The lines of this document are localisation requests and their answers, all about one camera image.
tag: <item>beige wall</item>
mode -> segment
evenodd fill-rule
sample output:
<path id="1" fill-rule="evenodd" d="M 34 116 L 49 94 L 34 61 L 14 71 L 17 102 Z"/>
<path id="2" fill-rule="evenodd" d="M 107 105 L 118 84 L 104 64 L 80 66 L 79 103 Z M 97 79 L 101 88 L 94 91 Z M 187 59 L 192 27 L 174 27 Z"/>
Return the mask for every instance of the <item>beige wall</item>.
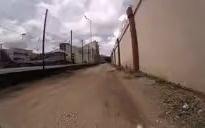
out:
<path id="1" fill-rule="evenodd" d="M 116 60 L 116 65 L 118 65 L 118 48 L 116 47 L 115 49 L 115 60 Z"/>
<path id="2" fill-rule="evenodd" d="M 135 20 L 140 69 L 205 92 L 205 0 L 145 0 Z M 128 33 L 125 64 L 132 62 Z"/>
<path id="3" fill-rule="evenodd" d="M 121 65 L 123 67 L 133 67 L 133 57 L 132 57 L 132 45 L 131 45 L 131 35 L 130 27 L 127 28 L 123 37 L 120 39 L 120 51 L 121 51 Z"/>

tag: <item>brick pillar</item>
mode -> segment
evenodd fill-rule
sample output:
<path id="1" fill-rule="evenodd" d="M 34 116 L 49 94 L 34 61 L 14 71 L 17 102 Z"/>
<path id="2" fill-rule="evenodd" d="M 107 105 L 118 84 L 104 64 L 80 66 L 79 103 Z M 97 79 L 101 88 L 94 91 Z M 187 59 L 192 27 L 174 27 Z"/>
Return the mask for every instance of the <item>brick pillar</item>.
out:
<path id="1" fill-rule="evenodd" d="M 117 45 L 118 45 L 118 66 L 121 66 L 121 51 L 120 51 L 120 41 L 117 39 Z"/>
<path id="2" fill-rule="evenodd" d="M 139 51 L 138 51 L 138 41 L 137 41 L 137 33 L 135 28 L 135 16 L 132 11 L 132 7 L 128 7 L 127 16 L 129 19 L 129 27 L 131 32 L 131 40 L 132 40 L 132 57 L 133 57 L 133 68 L 134 71 L 139 71 Z"/>

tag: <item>cloudy sky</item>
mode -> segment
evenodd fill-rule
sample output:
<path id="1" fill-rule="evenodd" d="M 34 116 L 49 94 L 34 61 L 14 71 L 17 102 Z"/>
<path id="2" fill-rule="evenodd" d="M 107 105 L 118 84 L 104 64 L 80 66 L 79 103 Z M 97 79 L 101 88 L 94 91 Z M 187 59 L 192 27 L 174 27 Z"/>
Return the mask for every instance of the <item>cloudy sky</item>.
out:
<path id="1" fill-rule="evenodd" d="M 0 0 L 0 44 L 3 47 L 41 51 L 46 8 L 49 10 L 46 51 L 58 48 L 59 42 L 89 42 L 89 21 L 93 39 L 100 42 L 101 53 L 109 55 L 115 36 L 122 26 L 123 14 L 134 0 Z"/>

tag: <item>dirt path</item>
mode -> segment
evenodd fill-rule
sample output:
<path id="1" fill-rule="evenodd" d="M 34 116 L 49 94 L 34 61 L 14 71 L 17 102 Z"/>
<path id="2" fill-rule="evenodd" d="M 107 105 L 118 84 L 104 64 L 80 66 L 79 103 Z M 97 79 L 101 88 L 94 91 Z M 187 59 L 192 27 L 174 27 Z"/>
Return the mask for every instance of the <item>dirt path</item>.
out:
<path id="1" fill-rule="evenodd" d="M 109 65 L 27 83 L 0 97 L 0 128 L 175 128 L 152 83 Z"/>

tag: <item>street lamp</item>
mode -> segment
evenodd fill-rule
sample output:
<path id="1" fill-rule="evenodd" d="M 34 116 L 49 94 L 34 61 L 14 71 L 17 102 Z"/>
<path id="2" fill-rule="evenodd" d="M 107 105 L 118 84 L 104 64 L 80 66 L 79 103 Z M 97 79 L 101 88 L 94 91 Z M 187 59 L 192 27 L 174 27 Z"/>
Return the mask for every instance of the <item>street lamp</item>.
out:
<path id="1" fill-rule="evenodd" d="M 85 17 L 85 19 L 89 20 L 89 22 L 90 22 L 90 40 L 91 40 L 91 42 L 93 42 L 93 39 L 92 39 L 92 20 L 90 20 L 86 15 L 84 15 L 84 17 Z M 90 49 L 89 49 L 89 45 L 88 45 L 88 63 L 90 61 L 90 57 L 89 57 L 90 53 L 89 52 L 90 52 Z"/>
<path id="2" fill-rule="evenodd" d="M 93 41 L 92 40 L 92 20 L 90 20 L 86 15 L 84 15 L 85 19 L 89 20 L 90 22 L 90 39 L 91 39 L 91 42 Z"/>

